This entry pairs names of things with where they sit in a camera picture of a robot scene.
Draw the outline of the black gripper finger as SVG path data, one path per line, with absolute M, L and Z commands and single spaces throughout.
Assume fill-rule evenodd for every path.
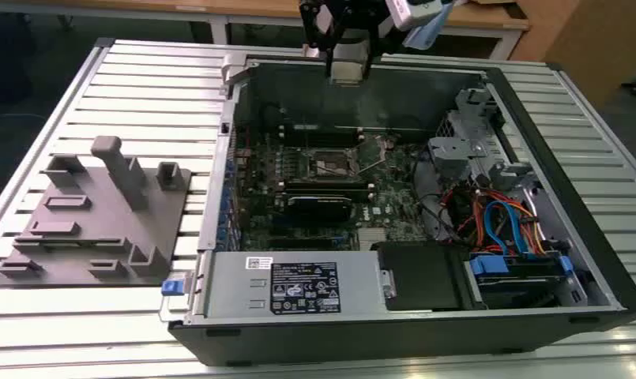
M 382 55 L 384 53 L 384 43 L 381 42 L 381 31 L 380 31 L 381 23 L 373 24 L 368 29 L 368 55 L 364 64 L 364 79 L 369 79 L 369 74 L 372 70 L 372 65 L 374 60 Z
M 346 81 L 348 64 L 334 62 L 336 48 L 344 37 L 345 28 L 334 25 L 325 1 L 302 0 L 298 2 L 298 11 L 308 45 L 324 54 L 328 78 L 332 81 Z

